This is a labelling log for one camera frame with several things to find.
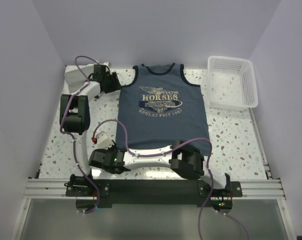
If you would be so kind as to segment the blue printed tank top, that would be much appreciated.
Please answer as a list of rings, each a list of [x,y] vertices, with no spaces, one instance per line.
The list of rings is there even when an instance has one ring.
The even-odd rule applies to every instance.
[[[211,147],[201,87],[186,79],[184,65],[141,64],[133,69],[133,82],[119,96],[118,147],[159,149],[175,140],[193,140],[192,146],[207,156]]]

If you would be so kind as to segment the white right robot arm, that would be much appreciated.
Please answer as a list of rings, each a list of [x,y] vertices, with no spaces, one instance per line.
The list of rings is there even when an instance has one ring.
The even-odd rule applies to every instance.
[[[216,195],[225,196],[231,191],[230,176],[210,168],[210,156],[203,156],[198,148],[192,146],[195,141],[205,141],[212,150],[212,145],[205,138],[175,140],[171,145],[156,149],[135,150],[113,144],[107,149],[95,149],[88,158],[88,166],[111,174],[148,167],[168,168],[183,179],[202,180],[213,186]]]

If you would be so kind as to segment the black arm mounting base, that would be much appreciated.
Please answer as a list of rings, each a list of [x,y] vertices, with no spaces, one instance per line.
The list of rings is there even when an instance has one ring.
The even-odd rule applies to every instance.
[[[242,197],[241,184],[229,181],[225,189],[210,189],[202,180],[94,179],[71,175],[65,184],[67,197],[76,198],[77,209],[111,208],[113,205],[196,205],[207,195],[206,206],[232,208],[233,198]]]

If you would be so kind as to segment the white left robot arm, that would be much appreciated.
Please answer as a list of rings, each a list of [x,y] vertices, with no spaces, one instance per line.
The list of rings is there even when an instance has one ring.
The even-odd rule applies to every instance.
[[[105,93],[120,89],[109,62],[75,66],[64,73],[68,93],[60,98],[60,132],[72,137],[73,157],[78,170],[89,176],[87,134],[91,123],[89,103]]]

